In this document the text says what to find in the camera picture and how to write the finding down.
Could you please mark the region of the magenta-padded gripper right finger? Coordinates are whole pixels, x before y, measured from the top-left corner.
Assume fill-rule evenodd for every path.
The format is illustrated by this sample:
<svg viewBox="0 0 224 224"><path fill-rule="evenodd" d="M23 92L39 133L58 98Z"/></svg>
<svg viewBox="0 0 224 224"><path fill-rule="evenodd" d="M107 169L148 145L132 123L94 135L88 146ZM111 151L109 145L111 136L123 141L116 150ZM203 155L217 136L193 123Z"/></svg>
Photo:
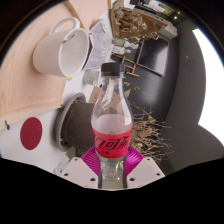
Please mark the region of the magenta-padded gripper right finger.
<svg viewBox="0 0 224 224"><path fill-rule="evenodd" d="M164 173L151 157L143 157L130 147L124 162L125 186L140 188L164 177Z"/></svg>

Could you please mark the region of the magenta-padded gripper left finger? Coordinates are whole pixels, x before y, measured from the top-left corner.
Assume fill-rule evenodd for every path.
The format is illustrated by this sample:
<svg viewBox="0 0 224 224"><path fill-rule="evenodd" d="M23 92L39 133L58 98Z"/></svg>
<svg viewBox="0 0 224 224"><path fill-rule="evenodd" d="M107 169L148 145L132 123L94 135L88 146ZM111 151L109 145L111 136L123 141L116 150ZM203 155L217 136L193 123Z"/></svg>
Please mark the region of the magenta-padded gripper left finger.
<svg viewBox="0 0 224 224"><path fill-rule="evenodd" d="M74 157L61 177L84 188L97 189L100 163L95 148L90 148L81 157Z"/></svg>

